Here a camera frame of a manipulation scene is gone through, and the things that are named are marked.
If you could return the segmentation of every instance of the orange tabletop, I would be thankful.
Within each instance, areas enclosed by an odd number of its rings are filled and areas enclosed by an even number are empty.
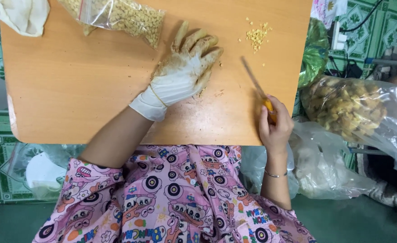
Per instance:
[[[219,37],[222,67],[214,66],[201,97],[169,107],[143,144],[261,144],[259,99],[242,55],[263,90],[292,112],[311,0],[140,0],[167,10],[158,50],[121,31],[97,29],[86,37],[56,0],[49,2],[42,37],[20,36],[1,23],[11,127],[22,142],[87,143],[146,89],[182,20]],[[273,28],[269,42],[253,54],[246,32],[264,22]]]

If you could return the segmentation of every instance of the bag of diced ginger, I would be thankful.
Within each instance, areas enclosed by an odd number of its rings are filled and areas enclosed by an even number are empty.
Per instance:
[[[132,0],[58,0],[78,21],[143,37],[157,48],[165,11]]]

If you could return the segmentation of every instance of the yellow knife handle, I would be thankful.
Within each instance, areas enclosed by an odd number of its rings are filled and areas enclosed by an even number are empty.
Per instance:
[[[276,124],[277,123],[276,111],[274,110],[271,101],[268,98],[263,98],[263,105],[265,105],[266,108],[269,110],[269,116]]]

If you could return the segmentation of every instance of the green tile floor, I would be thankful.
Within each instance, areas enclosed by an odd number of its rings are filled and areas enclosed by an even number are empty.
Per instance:
[[[337,19],[342,22],[343,28],[354,27],[364,19],[375,2],[349,0],[347,14]],[[348,43],[349,58],[357,61],[364,70],[363,77],[366,77],[373,67],[364,65],[363,60],[366,57],[380,57],[385,49],[397,45],[397,0],[381,3],[360,29],[348,33]],[[342,69],[345,66],[345,52],[331,52],[331,55]],[[0,41],[1,78],[4,78],[3,70]],[[17,139],[10,130],[8,112],[0,111],[0,243],[29,242],[53,208],[52,204],[29,204],[37,201],[25,181],[6,175],[5,165],[15,142]],[[397,242],[397,212],[367,197],[331,201],[296,196],[293,208],[319,242]]]

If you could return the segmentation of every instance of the black cable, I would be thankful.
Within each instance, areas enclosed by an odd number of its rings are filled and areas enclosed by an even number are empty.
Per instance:
[[[344,32],[352,32],[352,31],[355,31],[358,28],[360,28],[371,17],[371,15],[374,13],[374,11],[377,9],[377,7],[380,5],[381,2],[383,2],[383,0],[377,1],[377,3],[374,6],[373,10],[371,10],[371,12],[367,15],[367,17],[362,21],[362,23],[360,23],[358,26],[356,26],[356,28],[353,28],[353,29],[340,29],[339,31],[342,32],[342,33],[344,33]]]

